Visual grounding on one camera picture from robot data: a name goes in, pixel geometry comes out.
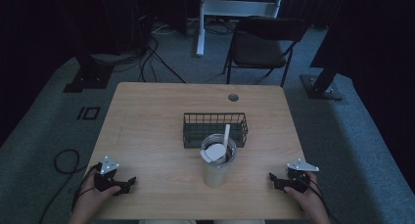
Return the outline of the person's right hand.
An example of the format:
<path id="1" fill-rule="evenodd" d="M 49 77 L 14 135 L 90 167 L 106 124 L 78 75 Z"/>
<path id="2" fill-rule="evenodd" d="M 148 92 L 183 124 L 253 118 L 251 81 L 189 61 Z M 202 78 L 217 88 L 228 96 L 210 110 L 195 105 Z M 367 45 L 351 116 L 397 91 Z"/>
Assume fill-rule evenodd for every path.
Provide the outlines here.
<path id="1" fill-rule="evenodd" d="M 289 197 L 298 202 L 312 224 L 331 224 L 323 201 L 315 194 L 318 191 L 315 174 L 307 171 L 306 175 L 310 179 L 310 187 L 304 193 L 300 193 L 291 187 L 285 187 L 284 191 Z"/>

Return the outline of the white spoon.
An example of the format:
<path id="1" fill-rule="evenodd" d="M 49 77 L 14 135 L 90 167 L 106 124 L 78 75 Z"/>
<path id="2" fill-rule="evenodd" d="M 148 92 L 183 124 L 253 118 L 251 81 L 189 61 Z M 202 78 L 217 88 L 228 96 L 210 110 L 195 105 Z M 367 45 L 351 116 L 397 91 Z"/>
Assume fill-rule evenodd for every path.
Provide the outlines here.
<path id="1" fill-rule="evenodd" d="M 222 134 L 215 133 L 208 135 L 201 145 L 201 157 L 207 163 L 224 163 L 229 145 L 229 134 L 231 126 L 225 125 Z"/>

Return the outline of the person's left hand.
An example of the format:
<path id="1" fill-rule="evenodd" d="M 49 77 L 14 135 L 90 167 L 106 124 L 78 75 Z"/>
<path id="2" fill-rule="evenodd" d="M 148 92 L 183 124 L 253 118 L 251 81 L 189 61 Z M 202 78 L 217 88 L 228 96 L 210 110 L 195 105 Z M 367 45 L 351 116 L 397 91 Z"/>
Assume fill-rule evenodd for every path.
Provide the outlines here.
<path id="1" fill-rule="evenodd" d="M 97 190 L 94 183 L 96 173 L 97 170 L 93 169 L 82 186 L 68 224 L 88 224 L 104 202 L 120 190 L 119 186 L 112 186 L 103 192 Z"/>

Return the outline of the white desk frame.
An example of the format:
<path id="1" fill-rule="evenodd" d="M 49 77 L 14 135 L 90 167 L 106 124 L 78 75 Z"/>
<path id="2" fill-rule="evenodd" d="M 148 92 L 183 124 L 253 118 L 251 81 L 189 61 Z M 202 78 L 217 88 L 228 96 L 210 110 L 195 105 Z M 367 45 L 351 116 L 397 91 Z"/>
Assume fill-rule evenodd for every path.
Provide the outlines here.
<path id="1" fill-rule="evenodd" d="M 275 0 L 274 2 L 200 0 L 200 24 L 196 55 L 202 57 L 205 52 L 205 16 L 277 18 L 281 2 L 282 0 Z"/>

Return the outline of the black metal stand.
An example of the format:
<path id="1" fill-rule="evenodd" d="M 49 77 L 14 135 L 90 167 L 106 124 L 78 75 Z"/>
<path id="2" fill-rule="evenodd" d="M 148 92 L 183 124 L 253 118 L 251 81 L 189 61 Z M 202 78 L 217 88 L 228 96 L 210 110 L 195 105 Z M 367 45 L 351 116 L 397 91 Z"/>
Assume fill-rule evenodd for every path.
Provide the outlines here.
<path id="1" fill-rule="evenodd" d="M 350 32 L 348 6 L 350 0 L 341 0 L 329 29 L 323 39 L 311 67 L 321 67 L 318 76 L 302 75 L 300 77 L 309 99 L 325 99 L 340 101 L 341 94 L 334 86 L 333 81 L 337 73 L 346 64 L 346 41 Z"/>
<path id="2" fill-rule="evenodd" d="M 64 0 L 54 2 L 66 25 L 68 42 L 79 64 L 75 77 L 65 86 L 64 93 L 81 93 L 84 89 L 106 89 L 114 67 L 100 65 L 93 59 L 67 3 Z"/>

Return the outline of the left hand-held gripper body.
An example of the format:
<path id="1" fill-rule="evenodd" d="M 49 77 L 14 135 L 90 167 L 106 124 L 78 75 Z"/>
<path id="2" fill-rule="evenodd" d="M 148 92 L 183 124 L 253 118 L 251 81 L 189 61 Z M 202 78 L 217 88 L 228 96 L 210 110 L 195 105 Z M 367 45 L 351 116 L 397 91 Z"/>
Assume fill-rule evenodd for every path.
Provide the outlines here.
<path id="1" fill-rule="evenodd" d="M 97 164 L 97 173 L 94 176 L 95 188 L 100 192 L 106 191 L 111 187 L 126 187 L 125 182 L 114 179 L 119 164 L 108 156 L 105 156 L 102 162 Z"/>

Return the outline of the black folding chair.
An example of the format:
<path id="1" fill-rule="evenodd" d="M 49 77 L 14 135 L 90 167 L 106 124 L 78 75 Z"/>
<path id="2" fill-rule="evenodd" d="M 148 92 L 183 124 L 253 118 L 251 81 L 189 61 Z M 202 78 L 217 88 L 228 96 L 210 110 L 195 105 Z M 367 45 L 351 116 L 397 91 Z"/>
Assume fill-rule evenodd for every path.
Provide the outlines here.
<path id="1" fill-rule="evenodd" d="M 227 52 L 222 73 L 230 83 L 231 70 L 238 68 L 284 70 L 283 87 L 290 68 L 294 47 L 302 40 L 307 24 L 301 19 L 248 17 L 239 20 Z"/>

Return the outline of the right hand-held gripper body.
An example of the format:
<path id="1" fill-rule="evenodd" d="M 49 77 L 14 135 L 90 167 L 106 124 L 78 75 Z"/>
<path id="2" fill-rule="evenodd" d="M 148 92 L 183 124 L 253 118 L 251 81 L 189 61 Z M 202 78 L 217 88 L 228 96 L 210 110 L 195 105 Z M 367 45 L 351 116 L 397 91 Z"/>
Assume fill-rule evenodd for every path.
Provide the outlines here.
<path id="1" fill-rule="evenodd" d="M 304 193 L 310 184 L 307 172 L 318 172 L 319 167 L 312 165 L 305 160 L 298 158 L 287 164 L 287 179 L 279 179 L 277 184 L 291 187 L 300 193 Z"/>

